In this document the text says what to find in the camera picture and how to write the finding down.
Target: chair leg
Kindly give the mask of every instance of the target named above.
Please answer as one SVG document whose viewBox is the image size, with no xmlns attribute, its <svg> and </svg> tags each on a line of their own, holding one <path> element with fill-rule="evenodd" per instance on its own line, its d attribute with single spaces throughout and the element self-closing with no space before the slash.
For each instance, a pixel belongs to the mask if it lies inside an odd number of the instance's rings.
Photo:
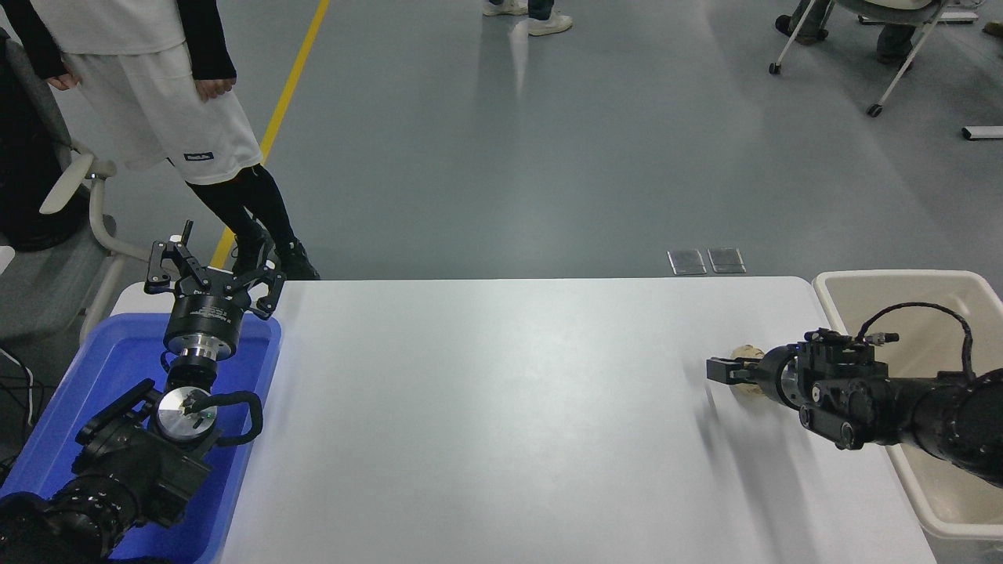
<svg viewBox="0 0 1003 564">
<path fill-rule="evenodd" d="M 804 25 L 805 16 L 809 12 L 811 12 L 811 8 L 817 1 L 818 0 L 811 0 L 810 2 L 808 2 L 808 6 L 807 8 L 804 9 L 804 13 L 801 15 L 801 19 L 797 20 L 797 25 L 794 26 L 794 30 L 790 32 L 790 37 L 787 37 L 787 43 L 783 46 L 783 50 L 780 51 L 780 56 L 776 57 L 776 62 L 770 63 L 769 65 L 770 74 L 780 73 L 780 62 L 783 60 L 783 55 L 787 54 L 787 49 L 790 48 L 790 44 L 794 42 L 794 39 L 797 37 L 797 34 L 801 31 L 801 26 Z"/>
<path fill-rule="evenodd" d="M 108 270 L 104 273 L 101 285 L 98 286 L 94 299 L 90 302 L 90 305 L 87 306 L 86 313 L 83 316 L 83 325 L 80 327 L 81 345 L 87 338 L 87 333 L 89 333 L 90 330 L 97 325 L 97 322 L 101 320 L 101 317 L 103 317 L 104 310 L 107 308 L 111 298 L 114 297 L 115 285 L 121 277 L 122 269 L 125 267 L 125 262 L 130 258 L 127 255 L 119 255 L 115 253 L 112 253 L 111 256 L 111 264 L 108 265 Z"/>
<path fill-rule="evenodd" d="M 821 23 L 818 24 L 818 33 L 828 33 L 825 31 L 825 24 L 828 23 L 828 16 L 832 15 L 832 6 L 835 6 L 835 2 L 829 2 L 825 7 L 825 17 L 821 18 Z"/>
<path fill-rule="evenodd" d="M 961 134 L 968 140 L 1003 139 L 1003 127 L 998 125 L 968 125 Z"/>
<path fill-rule="evenodd" d="M 882 94 L 881 99 L 879 99 L 877 103 L 875 103 L 868 109 L 868 115 L 872 117 L 877 117 L 878 114 L 881 113 L 881 108 L 885 105 L 885 100 L 888 99 L 888 96 L 892 95 L 892 90 L 895 89 L 896 84 L 899 83 L 899 80 L 902 79 L 902 76 L 906 74 L 907 70 L 909 70 L 909 65 L 913 64 L 913 59 L 916 58 L 916 53 L 920 51 L 920 48 L 923 47 L 923 44 L 926 43 L 927 39 L 930 38 L 930 35 L 933 33 L 933 30 L 937 28 L 937 22 L 940 21 L 940 16 L 943 11 L 944 7 L 942 6 L 941 10 L 937 12 L 937 15 L 934 17 L 934 19 L 930 22 L 927 22 L 923 26 L 923 36 L 920 37 L 919 42 L 916 43 L 916 46 L 913 47 L 913 50 L 909 51 L 909 55 L 906 57 L 906 61 L 903 62 L 902 65 L 899 67 L 899 72 L 895 73 L 895 78 L 892 79 L 892 83 L 889 84 L 888 88 L 885 89 L 885 93 Z"/>
</svg>

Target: robotic arm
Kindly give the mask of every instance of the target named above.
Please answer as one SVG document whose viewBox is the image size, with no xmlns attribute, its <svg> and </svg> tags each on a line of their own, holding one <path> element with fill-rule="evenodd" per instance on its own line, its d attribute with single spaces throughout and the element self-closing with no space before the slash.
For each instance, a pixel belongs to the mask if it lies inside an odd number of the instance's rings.
<svg viewBox="0 0 1003 564">
<path fill-rule="evenodd" d="M 94 415 L 76 436 L 83 447 L 72 466 L 76 477 L 50 499 L 27 492 L 0 499 L 0 562 L 107 562 L 132 527 L 153 522 L 169 528 L 182 521 L 212 471 L 203 462 L 211 449 L 243 445 L 261 433 L 255 393 L 213 395 L 212 385 L 218 362 L 237 351 L 244 312 L 268 319 L 284 276 L 264 265 L 240 277 L 206 269 L 188 251 L 191 231 L 188 222 L 181 242 L 153 243 L 144 285 L 147 293 L 175 293 L 163 344 L 178 356 L 170 366 L 161 357 L 164 390 L 144 379 Z M 164 260 L 181 273 L 174 288 Z M 260 283 L 269 292 L 252 305 L 249 291 Z M 251 430 L 223 437 L 217 409 L 237 403 L 248 404 Z"/>
<path fill-rule="evenodd" d="M 875 360 L 875 347 L 896 342 L 899 335 L 866 333 L 879 317 L 903 307 L 938 309 L 961 322 L 960 372 L 888 376 L 888 364 Z M 838 449 L 906 443 L 1003 488 L 1003 368 L 976 376 L 971 350 L 971 329 L 961 316 L 938 304 L 914 302 L 875 315 L 856 337 L 818 329 L 761 359 L 710 358 L 707 378 L 758 385 L 770 399 L 797 409 L 804 429 Z"/>
</svg>

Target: white sneaker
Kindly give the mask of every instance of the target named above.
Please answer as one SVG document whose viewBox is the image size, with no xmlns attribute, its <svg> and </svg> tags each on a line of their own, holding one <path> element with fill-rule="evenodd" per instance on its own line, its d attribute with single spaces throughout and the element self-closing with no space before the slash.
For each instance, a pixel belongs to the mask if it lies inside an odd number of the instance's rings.
<svg viewBox="0 0 1003 564">
<path fill-rule="evenodd" d="M 520 4 L 519 0 L 505 0 L 498 5 L 481 0 L 481 4 L 485 16 L 522 16 L 528 10 L 526 4 Z"/>
<path fill-rule="evenodd" d="M 530 18 L 530 35 L 549 35 L 551 33 L 561 33 L 571 28 L 571 16 L 566 16 L 558 10 L 551 10 L 550 19 L 537 20 Z"/>
</svg>

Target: hand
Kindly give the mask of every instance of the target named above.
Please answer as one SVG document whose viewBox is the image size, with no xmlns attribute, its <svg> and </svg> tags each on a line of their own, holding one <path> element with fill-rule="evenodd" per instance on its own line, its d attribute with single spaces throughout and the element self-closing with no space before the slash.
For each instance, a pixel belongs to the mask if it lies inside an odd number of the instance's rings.
<svg viewBox="0 0 1003 564">
<path fill-rule="evenodd" d="M 57 90 L 68 90 L 80 83 L 80 78 L 67 72 L 59 76 L 51 76 L 45 79 L 53 88 Z"/>
<path fill-rule="evenodd" d="M 216 80 L 196 80 L 195 89 L 199 91 L 199 97 L 202 101 L 208 101 L 209 98 L 215 98 L 222 96 L 223 94 L 234 89 L 234 84 L 237 83 L 237 78 L 219 78 Z"/>
</svg>

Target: black leggings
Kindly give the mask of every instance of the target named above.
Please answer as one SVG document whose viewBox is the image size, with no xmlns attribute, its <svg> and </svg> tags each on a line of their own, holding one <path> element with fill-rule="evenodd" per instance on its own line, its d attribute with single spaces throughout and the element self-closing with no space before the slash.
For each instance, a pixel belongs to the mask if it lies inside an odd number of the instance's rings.
<svg viewBox="0 0 1003 564">
<path fill-rule="evenodd" d="M 490 2 L 497 6 L 503 0 L 490 0 Z M 536 20 L 550 19 L 552 8 L 554 0 L 530 0 L 530 17 Z"/>
<path fill-rule="evenodd" d="M 243 169 L 227 182 L 186 184 L 234 232 L 238 240 L 258 239 L 261 233 L 258 224 L 248 215 L 251 212 L 265 226 L 276 245 L 288 246 L 296 241 L 279 187 L 261 165 Z"/>
</svg>

